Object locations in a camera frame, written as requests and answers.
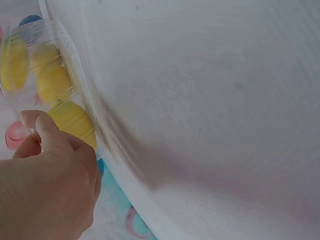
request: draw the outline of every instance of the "white fabric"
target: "white fabric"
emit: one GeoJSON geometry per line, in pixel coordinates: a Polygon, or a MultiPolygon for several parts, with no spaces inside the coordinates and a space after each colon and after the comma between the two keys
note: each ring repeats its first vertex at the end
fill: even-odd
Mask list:
{"type": "Polygon", "coordinates": [[[319,239],[319,0],[49,2],[144,144],[147,186],[110,169],[160,240],[319,239]]]}

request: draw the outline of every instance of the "yellow ball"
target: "yellow ball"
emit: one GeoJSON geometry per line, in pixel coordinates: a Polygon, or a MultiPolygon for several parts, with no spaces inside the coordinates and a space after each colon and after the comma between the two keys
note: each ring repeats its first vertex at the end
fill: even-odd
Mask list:
{"type": "Polygon", "coordinates": [[[97,149],[94,124],[81,106],[73,101],[65,101],[52,108],[48,114],[61,131],[76,136],[97,149]]]}
{"type": "Polygon", "coordinates": [[[54,106],[57,100],[66,101],[72,95],[73,85],[68,71],[58,62],[46,65],[38,75],[35,84],[38,95],[45,104],[54,106]]]}
{"type": "Polygon", "coordinates": [[[3,46],[0,73],[3,87],[12,93],[22,89],[28,79],[29,56],[26,43],[19,37],[3,46]]]}
{"type": "Polygon", "coordinates": [[[30,56],[30,67],[39,75],[44,67],[54,61],[59,61],[60,51],[56,45],[52,43],[39,43],[36,45],[34,52],[30,56]]]}

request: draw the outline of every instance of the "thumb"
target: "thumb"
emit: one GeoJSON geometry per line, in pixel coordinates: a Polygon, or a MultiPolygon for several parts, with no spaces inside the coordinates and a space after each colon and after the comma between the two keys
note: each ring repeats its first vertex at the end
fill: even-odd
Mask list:
{"type": "Polygon", "coordinates": [[[35,130],[41,138],[44,152],[73,150],[68,140],[62,135],[53,119],[44,111],[27,110],[20,113],[23,124],[35,130]]]}

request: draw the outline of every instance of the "blue ball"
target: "blue ball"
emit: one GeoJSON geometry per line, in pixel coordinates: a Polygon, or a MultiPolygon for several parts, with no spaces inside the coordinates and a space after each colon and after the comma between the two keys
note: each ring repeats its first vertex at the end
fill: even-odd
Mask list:
{"type": "Polygon", "coordinates": [[[21,22],[19,23],[19,26],[25,25],[25,24],[29,24],[38,20],[41,20],[42,18],[38,15],[29,15],[26,16],[24,19],[21,20],[21,22]]]}
{"type": "Polygon", "coordinates": [[[98,169],[101,172],[101,177],[103,177],[105,173],[105,161],[103,158],[100,158],[97,163],[98,163],[98,169]]]}

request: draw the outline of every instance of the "skin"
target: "skin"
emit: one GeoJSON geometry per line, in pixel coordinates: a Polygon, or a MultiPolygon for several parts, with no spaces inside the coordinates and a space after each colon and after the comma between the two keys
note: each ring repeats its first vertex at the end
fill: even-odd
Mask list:
{"type": "Polygon", "coordinates": [[[21,118],[35,138],[0,161],[0,239],[77,240],[93,223],[101,190],[95,151],[43,111],[21,118]]]}

